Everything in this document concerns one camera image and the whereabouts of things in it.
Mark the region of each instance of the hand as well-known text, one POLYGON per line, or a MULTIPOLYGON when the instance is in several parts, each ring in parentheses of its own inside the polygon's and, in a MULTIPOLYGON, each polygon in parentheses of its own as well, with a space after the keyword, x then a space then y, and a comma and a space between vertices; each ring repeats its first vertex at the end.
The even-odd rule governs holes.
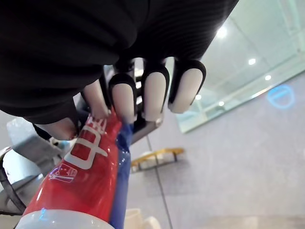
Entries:
POLYGON ((205 79, 198 60, 237 0, 4 0, 0 15, 0 108, 57 139, 78 133, 72 97, 82 92, 96 118, 111 105, 126 122, 158 119, 169 87, 164 59, 175 57, 168 107, 188 109, 205 79), (145 60, 136 90, 132 59, 145 60), (116 74, 107 85, 104 65, 116 74))

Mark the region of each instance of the white object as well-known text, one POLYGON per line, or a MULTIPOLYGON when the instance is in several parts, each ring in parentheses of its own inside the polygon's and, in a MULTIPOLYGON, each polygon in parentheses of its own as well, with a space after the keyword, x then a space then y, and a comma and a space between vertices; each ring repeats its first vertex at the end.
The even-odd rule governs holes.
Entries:
POLYGON ((155 217, 143 220, 141 210, 132 208, 126 210, 124 229, 161 229, 161 226, 155 217))
POLYGON ((193 102, 199 87, 203 81, 203 74, 197 68, 185 71, 180 79, 177 94, 173 103, 168 103, 168 108, 181 114, 185 112, 193 102))
POLYGON ((105 221, 70 210, 35 211, 21 218, 16 229, 114 229, 105 221))
POLYGON ((146 121, 154 122, 161 116, 165 97, 166 80, 162 73, 155 72, 147 76, 144 88, 144 114, 146 121))
POLYGON ((116 114, 128 123, 135 121, 132 88, 126 83, 119 83, 112 89, 112 99, 116 114))
POLYGON ((252 59, 250 59, 249 61, 248 61, 248 64, 249 65, 253 65, 253 64, 255 64, 256 63, 256 59, 254 59, 254 58, 252 58, 252 59))

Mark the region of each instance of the white logo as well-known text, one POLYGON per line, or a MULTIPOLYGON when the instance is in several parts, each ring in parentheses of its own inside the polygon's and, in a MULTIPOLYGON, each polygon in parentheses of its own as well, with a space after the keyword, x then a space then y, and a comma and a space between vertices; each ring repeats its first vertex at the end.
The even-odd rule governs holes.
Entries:
POLYGON ((70 152, 64 158, 65 161, 67 161, 79 168, 82 168, 82 169, 91 168, 96 153, 101 154, 103 156, 108 156, 108 154, 99 147, 99 144, 101 141, 101 135, 103 135, 105 133, 107 121, 101 119, 99 122, 95 122, 95 121, 93 121, 92 117, 90 117, 88 120, 88 123, 92 124, 93 128, 88 125, 85 125, 83 130, 87 130, 95 135, 94 142, 92 143, 92 142, 88 141, 87 139, 80 137, 77 139, 77 141, 75 143, 75 144, 81 144, 90 149, 88 159, 87 160, 80 159, 80 158, 72 155, 70 152))

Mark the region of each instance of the tiled floor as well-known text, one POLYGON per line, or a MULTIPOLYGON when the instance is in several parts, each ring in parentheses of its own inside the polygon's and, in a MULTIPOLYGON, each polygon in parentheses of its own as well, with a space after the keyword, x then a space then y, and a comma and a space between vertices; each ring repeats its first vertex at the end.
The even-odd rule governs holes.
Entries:
MULTIPOLYGON (((175 115, 165 110, 163 125, 149 134, 152 148, 186 150, 178 163, 158 168, 173 229, 228 229, 244 217, 253 224, 235 229, 305 228, 305 77, 286 85, 295 96, 289 109, 272 106, 263 94, 184 135, 175 115)), ((139 155, 137 149, 145 149, 145 144, 146 139, 136 143, 131 153, 139 155)), ((145 173, 131 175, 135 198, 139 185, 149 195, 148 185, 157 179, 153 170, 149 176, 145 173)), ((165 214, 159 216, 160 203, 151 203, 148 214, 158 215, 163 229, 171 229, 165 214)), ((146 208, 131 198, 129 204, 146 208)))

